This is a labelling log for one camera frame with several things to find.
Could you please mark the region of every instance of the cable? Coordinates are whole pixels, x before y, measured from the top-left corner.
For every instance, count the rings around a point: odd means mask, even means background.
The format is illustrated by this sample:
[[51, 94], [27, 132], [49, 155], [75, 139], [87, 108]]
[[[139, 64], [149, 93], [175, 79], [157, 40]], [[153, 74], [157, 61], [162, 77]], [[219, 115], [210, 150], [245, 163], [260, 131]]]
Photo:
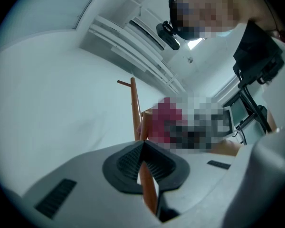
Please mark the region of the cable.
[[268, 133], [271, 133], [272, 130], [267, 122], [267, 119], [262, 114], [261, 110], [258, 108], [257, 104], [255, 103], [254, 99], [252, 98], [251, 94], [249, 93], [246, 86], [243, 87], [243, 90], [246, 94], [246, 97], [248, 98], [249, 102], [251, 103], [253, 111], [256, 113], [256, 115], [259, 117], [261, 124], [265, 127]]
[[238, 133], [239, 133], [239, 135], [241, 135], [244, 145], [247, 145], [246, 137], [245, 137], [244, 132], [241, 128], [241, 125], [239, 125], [238, 128], [240, 130]]
[[232, 137], [234, 137], [234, 138], [235, 138], [235, 137], [237, 136], [237, 134], [238, 134], [238, 131], [237, 131], [237, 130], [235, 130], [235, 132], [237, 132], [236, 135], [232, 136]]

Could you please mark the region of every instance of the black rubber pad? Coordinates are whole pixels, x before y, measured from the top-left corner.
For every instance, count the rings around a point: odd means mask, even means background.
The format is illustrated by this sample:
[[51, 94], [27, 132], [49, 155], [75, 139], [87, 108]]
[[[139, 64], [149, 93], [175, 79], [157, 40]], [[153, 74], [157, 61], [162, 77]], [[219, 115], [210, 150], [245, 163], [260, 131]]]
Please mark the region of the black rubber pad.
[[180, 156], [151, 141], [136, 141], [105, 160], [104, 177], [120, 192], [142, 194], [137, 177], [143, 162], [158, 183], [160, 192], [178, 189], [190, 173], [189, 164]]
[[218, 161], [209, 161], [207, 164], [213, 165], [213, 166], [216, 166], [216, 167], [220, 167], [220, 168], [223, 168], [223, 169], [226, 169], [226, 170], [228, 170], [229, 167], [231, 166], [229, 164], [225, 164], [225, 163], [218, 162]]

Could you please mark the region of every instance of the person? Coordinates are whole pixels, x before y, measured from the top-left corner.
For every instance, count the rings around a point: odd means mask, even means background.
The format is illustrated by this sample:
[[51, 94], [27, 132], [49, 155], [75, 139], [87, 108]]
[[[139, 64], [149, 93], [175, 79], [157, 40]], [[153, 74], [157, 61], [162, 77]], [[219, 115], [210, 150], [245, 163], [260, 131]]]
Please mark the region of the person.
[[[269, 36], [285, 43], [285, 25], [267, 0], [173, 0], [170, 16], [172, 27], [188, 29], [194, 37], [192, 39], [226, 36], [239, 24], [250, 20]], [[277, 127], [269, 110], [267, 121], [275, 132]], [[152, 137], [152, 131], [149, 139], [158, 142], [158, 138]], [[210, 152], [236, 156], [242, 146], [224, 139], [213, 144]]]
[[[174, 103], [175, 98], [166, 97], [153, 108], [142, 112], [142, 116], [152, 115], [147, 118], [148, 139], [159, 144], [163, 148], [188, 148], [197, 149], [202, 152], [210, 152], [224, 155], [236, 156], [243, 146], [237, 142], [223, 139], [219, 142], [207, 142], [210, 133], [205, 133], [202, 125], [201, 132], [189, 132], [188, 115], [186, 109], [180, 109]], [[177, 129], [178, 133], [171, 133], [172, 129]], [[137, 132], [141, 134], [142, 125], [138, 126]]]

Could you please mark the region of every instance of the air vent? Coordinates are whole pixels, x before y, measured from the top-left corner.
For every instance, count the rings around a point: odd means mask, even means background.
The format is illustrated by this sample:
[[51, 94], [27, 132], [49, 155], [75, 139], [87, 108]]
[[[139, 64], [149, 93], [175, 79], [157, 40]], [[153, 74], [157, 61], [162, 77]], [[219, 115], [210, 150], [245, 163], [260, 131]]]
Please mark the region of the air vent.
[[147, 26], [145, 26], [143, 28], [143, 26], [141, 24], [139, 24], [138, 22], [139, 20], [138, 19], [135, 19], [134, 20], [130, 20], [129, 21], [129, 24], [134, 26], [135, 28], [137, 28], [140, 32], [142, 32], [147, 38], [149, 38], [161, 51], [163, 51], [165, 48], [163, 45], [160, 44], [160, 42], [155, 38], [155, 37], [158, 37], [157, 35], [154, 37], [152, 35], [152, 32], [151, 31], [147, 31], [146, 28]]
[[62, 180], [35, 209], [52, 219], [76, 184], [73, 180]]
[[138, 172], [142, 165], [142, 149], [143, 146], [136, 147], [122, 156], [117, 162], [117, 168], [120, 172], [133, 181], [137, 181]]
[[220, 167], [220, 168], [223, 168], [223, 169], [226, 169], [226, 170], [228, 170], [229, 167], [231, 166], [229, 164], [225, 164], [225, 163], [218, 162], [218, 161], [209, 161], [207, 164], [208, 165], [213, 165], [213, 166], [216, 166], [216, 167]]

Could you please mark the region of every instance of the wooden pole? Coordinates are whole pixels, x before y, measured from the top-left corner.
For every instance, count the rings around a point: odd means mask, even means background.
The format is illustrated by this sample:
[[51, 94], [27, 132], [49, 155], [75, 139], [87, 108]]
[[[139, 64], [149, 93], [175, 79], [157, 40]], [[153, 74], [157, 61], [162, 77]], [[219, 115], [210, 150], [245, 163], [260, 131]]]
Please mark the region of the wooden pole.
[[[119, 84], [131, 87], [131, 99], [132, 99], [132, 115], [133, 115], [133, 127], [134, 127], [134, 137], [135, 140], [147, 140], [148, 138], [148, 123], [150, 122], [151, 115], [143, 114], [143, 122], [141, 110], [139, 107], [138, 95], [135, 78], [131, 78], [131, 84], [125, 83], [123, 81], [118, 80]], [[141, 135], [139, 136], [137, 132], [137, 128], [139, 124], [142, 122], [142, 130]], [[151, 175], [147, 164], [145, 162], [142, 163], [142, 166], [139, 170], [139, 176], [141, 179], [141, 186], [143, 190], [143, 200], [145, 204], [149, 207], [153, 214], [156, 214], [157, 208], [157, 195], [155, 190], [155, 185], [153, 181], [153, 176]]]
[[131, 99], [132, 99], [134, 137], [135, 137], [135, 140], [139, 140], [140, 137], [137, 132], [137, 128], [142, 121], [142, 117], [141, 117], [141, 110], [139, 107], [135, 78], [131, 78]]
[[[140, 140], [147, 140], [149, 124], [151, 122], [152, 115], [143, 113], [142, 118], [142, 130]], [[145, 204], [149, 207], [153, 214], [156, 214], [157, 208], [157, 195], [155, 190], [155, 185], [153, 181], [153, 176], [150, 173], [146, 162], [143, 162], [139, 170], [139, 177], [141, 179], [143, 200]]]

